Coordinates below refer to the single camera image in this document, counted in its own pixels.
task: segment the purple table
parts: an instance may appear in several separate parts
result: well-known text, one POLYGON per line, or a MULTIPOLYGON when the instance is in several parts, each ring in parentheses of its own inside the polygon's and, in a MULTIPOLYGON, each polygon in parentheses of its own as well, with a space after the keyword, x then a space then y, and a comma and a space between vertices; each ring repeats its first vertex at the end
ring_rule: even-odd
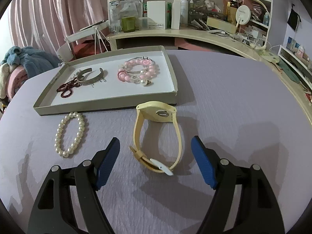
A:
MULTIPOLYGON (((72 158, 63 159, 53 146, 63 115, 41 117, 32 107, 58 69, 28 80, 18 91, 0 121, 0 197, 23 230, 49 169, 91 159, 114 136, 121 141, 121 151, 98 196, 116 233, 196 233, 214 191, 204 183, 191 153, 194 135, 235 165, 259 164, 278 198, 286 230, 297 221, 312 197, 312 134, 293 95, 257 61, 210 52, 168 54, 178 80, 177 119, 183 139, 183 157, 174 176, 153 173, 132 156, 134 109, 84 113, 82 144, 72 158)), ((64 147, 76 130, 76 121, 70 122, 64 147)), ((173 126, 146 122, 144 131, 145 153, 170 165, 177 154, 173 126)), ((234 223, 239 190, 227 228, 234 223)), ((83 222, 72 192, 77 222, 83 222)))

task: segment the yellow watch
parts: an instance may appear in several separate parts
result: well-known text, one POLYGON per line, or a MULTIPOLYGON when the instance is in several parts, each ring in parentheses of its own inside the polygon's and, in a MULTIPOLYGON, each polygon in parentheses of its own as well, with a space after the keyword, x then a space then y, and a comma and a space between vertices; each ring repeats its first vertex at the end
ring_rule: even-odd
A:
POLYGON ((139 104, 137 107, 137 119, 135 121, 135 128, 133 131, 133 143, 134 147, 130 146, 135 158, 149 170, 156 173, 166 173, 172 176, 172 170, 178 164, 182 154, 182 140, 180 130, 177 124, 177 109, 171 105, 167 105, 158 101, 150 101, 143 104, 139 104), (148 159, 147 156, 140 149, 140 134, 144 120, 151 120, 155 122, 172 122, 177 133, 177 139, 179 143, 177 160, 170 167, 167 167, 163 163, 155 160, 148 159))

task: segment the blue gripper pad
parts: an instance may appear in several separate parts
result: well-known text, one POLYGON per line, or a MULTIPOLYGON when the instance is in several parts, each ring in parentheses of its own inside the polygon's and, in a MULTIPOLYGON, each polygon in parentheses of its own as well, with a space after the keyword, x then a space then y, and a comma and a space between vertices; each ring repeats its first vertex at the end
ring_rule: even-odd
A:
POLYGON ((218 184, 216 180, 216 170, 208 159, 208 156, 205 154, 203 147, 204 145, 202 144, 198 136, 192 138, 192 153, 195 157, 199 170, 202 173, 202 177, 204 178, 206 184, 210 185, 212 189, 216 189, 216 186, 218 184))
POLYGON ((106 148, 108 153, 105 155, 100 167, 96 172, 96 190, 100 190, 102 186, 106 185, 106 182, 112 172, 113 166, 120 151, 120 142, 116 140, 113 142, 110 148, 106 148))

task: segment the metal screw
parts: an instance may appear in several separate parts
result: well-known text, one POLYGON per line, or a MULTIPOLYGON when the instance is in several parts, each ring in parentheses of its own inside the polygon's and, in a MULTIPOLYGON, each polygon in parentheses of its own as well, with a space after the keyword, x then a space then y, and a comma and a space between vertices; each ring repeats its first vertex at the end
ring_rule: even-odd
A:
POLYGON ((221 160, 220 160, 220 163, 221 163, 222 165, 228 165, 228 164, 229 164, 229 160, 227 160, 227 159, 221 159, 221 160))
POLYGON ((252 168, 254 168, 256 171, 259 171, 261 169, 260 166, 257 164, 253 164, 252 168))
POLYGON ((82 162, 83 166, 89 166, 90 164, 91 164, 90 160, 85 160, 85 161, 82 162))
POLYGON ((54 165, 51 168, 51 171, 56 172, 58 170, 58 165, 54 165))

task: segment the pink curtain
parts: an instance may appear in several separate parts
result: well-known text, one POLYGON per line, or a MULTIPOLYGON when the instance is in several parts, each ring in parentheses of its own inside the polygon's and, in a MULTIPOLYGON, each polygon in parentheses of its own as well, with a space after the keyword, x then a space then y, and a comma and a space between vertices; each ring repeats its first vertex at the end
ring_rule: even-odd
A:
POLYGON ((107 18, 107 0, 12 0, 10 34, 16 46, 55 53, 65 36, 107 18))

